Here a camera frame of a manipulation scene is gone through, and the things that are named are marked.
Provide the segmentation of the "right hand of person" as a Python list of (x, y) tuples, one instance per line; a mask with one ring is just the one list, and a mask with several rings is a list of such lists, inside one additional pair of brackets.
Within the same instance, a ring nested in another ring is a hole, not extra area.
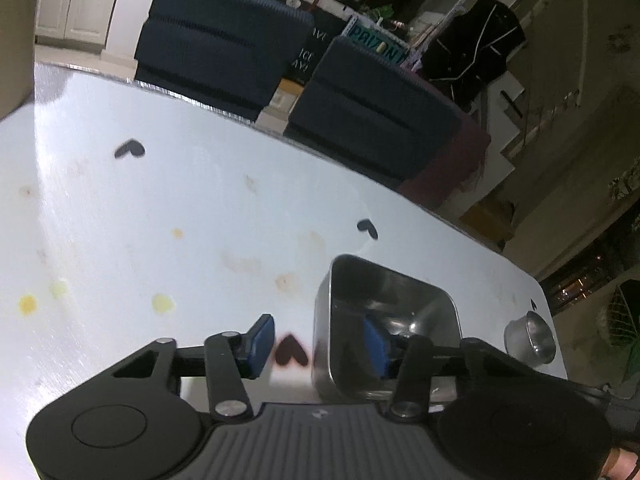
[(602, 468), (601, 477), (608, 480), (638, 480), (639, 455), (626, 448), (612, 448)]

